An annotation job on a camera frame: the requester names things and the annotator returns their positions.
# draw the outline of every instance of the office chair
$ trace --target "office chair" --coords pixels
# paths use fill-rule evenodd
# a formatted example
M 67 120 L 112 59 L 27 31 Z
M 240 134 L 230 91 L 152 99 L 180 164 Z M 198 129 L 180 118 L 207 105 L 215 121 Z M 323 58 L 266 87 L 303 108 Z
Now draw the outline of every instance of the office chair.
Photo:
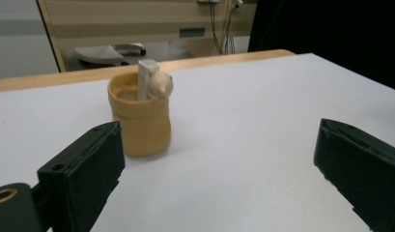
M 118 63 L 128 65 L 122 54 L 133 50 L 138 50 L 141 56 L 146 55 L 146 49 L 141 43 L 83 46 L 74 49 L 79 60 L 100 65 L 114 65 Z

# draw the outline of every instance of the floor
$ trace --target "floor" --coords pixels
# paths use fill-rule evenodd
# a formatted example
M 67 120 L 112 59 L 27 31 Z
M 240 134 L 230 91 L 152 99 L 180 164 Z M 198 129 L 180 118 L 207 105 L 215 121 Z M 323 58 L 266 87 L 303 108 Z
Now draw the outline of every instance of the floor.
M 247 52 L 249 43 L 249 37 L 235 37 L 234 46 L 235 53 Z M 142 43 L 146 48 L 146 55 L 141 56 L 140 52 L 129 51 L 127 53 L 121 53 L 125 57 L 125 61 L 130 65 L 137 64 L 141 59 L 154 59 L 157 62 L 169 61 L 169 60 L 180 60 L 189 59 L 195 56 L 191 55 L 187 47 L 187 41 L 170 41 L 161 43 Z M 69 58 L 69 66 L 71 71 L 98 69 L 104 67 L 120 66 L 120 64 L 113 65 L 99 65 L 87 63 L 79 60 L 73 49 L 67 51 Z

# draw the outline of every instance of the round hole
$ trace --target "round hole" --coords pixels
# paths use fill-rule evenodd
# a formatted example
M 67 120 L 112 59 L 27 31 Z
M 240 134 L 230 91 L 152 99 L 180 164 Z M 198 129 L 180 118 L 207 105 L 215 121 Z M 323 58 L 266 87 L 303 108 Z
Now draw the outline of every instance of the round hole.
M 52 166 L 52 171 L 59 171 L 62 168 L 64 168 L 63 164 L 56 164 L 56 165 Z
M 16 188 L 6 188 L 0 190 L 0 203 L 13 198 L 17 194 Z

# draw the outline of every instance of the dark background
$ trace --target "dark background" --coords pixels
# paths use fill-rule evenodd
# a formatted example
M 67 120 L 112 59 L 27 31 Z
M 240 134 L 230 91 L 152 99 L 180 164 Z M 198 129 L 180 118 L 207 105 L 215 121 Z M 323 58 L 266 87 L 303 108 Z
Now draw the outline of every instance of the dark background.
M 279 48 L 395 89 L 395 1 L 258 0 L 248 51 Z

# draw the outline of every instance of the table edge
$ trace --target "table edge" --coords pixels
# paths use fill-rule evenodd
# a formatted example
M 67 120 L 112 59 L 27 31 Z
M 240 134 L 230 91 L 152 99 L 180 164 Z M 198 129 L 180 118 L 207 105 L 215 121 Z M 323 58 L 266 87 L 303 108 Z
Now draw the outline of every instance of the table edge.
M 255 61 L 271 59 L 284 56 L 295 55 L 285 49 L 275 49 L 266 51 L 256 51 L 241 54 L 210 56 L 201 58 L 191 58 L 174 61 L 159 62 L 160 68 L 164 71 L 176 71 L 197 67 L 214 66 L 222 64 L 232 64 L 245 61 Z M 108 79 L 116 74 L 136 73 L 137 65 L 121 66 L 113 68 L 102 68 L 95 70 L 61 72 L 51 74 L 30 75 L 21 77 L 10 77 L 0 79 L 0 92 L 34 89 L 48 86 L 73 84 L 94 80 Z

